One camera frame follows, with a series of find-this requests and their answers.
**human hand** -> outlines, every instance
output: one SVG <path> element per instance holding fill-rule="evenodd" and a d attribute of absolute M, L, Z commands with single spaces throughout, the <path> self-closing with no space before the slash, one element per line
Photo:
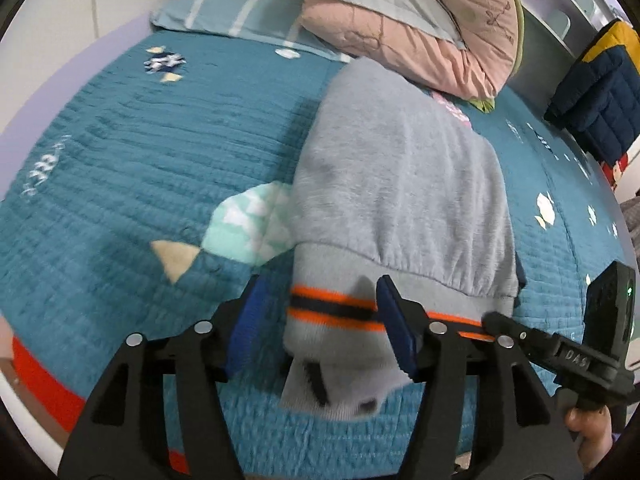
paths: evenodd
<path fill-rule="evenodd" d="M 584 471 L 591 471 L 613 446 L 609 409 L 604 406 L 599 412 L 584 412 L 572 408 L 564 416 L 564 423 L 584 437 L 578 457 Z"/>

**screw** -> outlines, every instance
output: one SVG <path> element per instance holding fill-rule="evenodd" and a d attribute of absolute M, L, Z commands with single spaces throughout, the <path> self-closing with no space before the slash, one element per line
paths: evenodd
<path fill-rule="evenodd" d="M 515 343 L 513 342 L 513 339 L 511 339 L 508 335 L 501 335 L 498 338 L 498 344 L 503 348 L 513 348 L 513 345 Z"/>
<path fill-rule="evenodd" d="M 196 334 L 208 334 L 213 330 L 213 325 L 210 321 L 199 321 L 194 325 L 193 329 Z"/>
<path fill-rule="evenodd" d="M 138 346 L 140 343 L 142 343 L 143 337 L 142 334 L 139 333 L 133 333 L 130 334 L 129 337 L 127 337 L 126 343 L 129 346 Z"/>
<path fill-rule="evenodd" d="M 429 330 L 431 330 L 434 334 L 446 334 L 447 333 L 447 325 L 441 323 L 439 321 L 434 321 L 429 325 Z"/>

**bed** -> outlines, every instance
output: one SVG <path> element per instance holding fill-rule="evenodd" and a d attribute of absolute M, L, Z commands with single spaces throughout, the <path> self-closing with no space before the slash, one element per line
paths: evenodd
<path fill-rule="evenodd" d="M 158 46 L 187 60 L 182 79 L 161 82 L 161 75 L 145 73 L 148 51 Z M 202 253 L 173 284 L 150 243 L 199 246 L 222 201 L 260 184 L 291 182 L 322 92 L 342 64 L 306 52 L 289 59 L 276 50 L 219 36 L 151 34 L 142 16 L 60 69 L 0 137 L 0 287 L 11 291 L 2 304 L 8 322 L 2 341 L 12 340 L 0 396 L 54 472 L 83 399 L 124 337 L 180 332 L 208 317 L 216 302 L 236 297 L 255 270 Z M 599 167 L 510 88 L 492 114 L 431 95 L 470 122 L 500 159 L 528 281 L 515 315 L 579 340 L 590 279 L 613 259 L 635 266 Z M 34 168 L 47 177 L 37 187 Z M 262 270 L 273 306 L 260 334 L 269 351 L 220 390 L 241 465 L 272 478 L 393 473 L 419 386 L 393 394 L 379 416 L 353 424 L 278 407 L 291 264 L 289 251 Z M 551 388 L 549 374 L 542 377 Z M 172 463 L 185 470 L 174 404 L 167 406 Z M 472 405 L 470 396 L 460 451 L 470 445 Z"/>

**gray cloth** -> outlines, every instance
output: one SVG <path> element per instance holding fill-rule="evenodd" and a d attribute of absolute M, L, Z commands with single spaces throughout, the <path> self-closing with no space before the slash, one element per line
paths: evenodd
<path fill-rule="evenodd" d="M 631 235 L 631 241 L 636 252 L 636 261 L 640 266 L 640 197 L 636 196 L 620 204 L 625 224 Z"/>
<path fill-rule="evenodd" d="M 511 315 L 513 232 L 492 146 L 370 59 L 332 81 L 300 157 L 291 214 L 284 345 L 294 363 L 284 406 L 340 420 L 368 416 L 408 382 L 383 326 L 309 315 L 312 302 L 300 297 L 374 310 L 375 283 L 390 274 L 426 310 L 471 320 L 491 310 Z M 321 365 L 325 406 L 313 402 L 305 361 Z"/>

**red stripe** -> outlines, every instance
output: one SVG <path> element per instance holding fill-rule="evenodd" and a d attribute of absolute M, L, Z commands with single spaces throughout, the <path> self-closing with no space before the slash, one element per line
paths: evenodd
<path fill-rule="evenodd" d="M 40 401 L 49 415 L 70 433 L 82 413 L 84 399 L 49 374 L 16 337 L 13 347 L 14 368 L 20 381 Z M 169 450 L 169 462 L 176 471 L 189 473 L 187 461 L 181 453 Z"/>

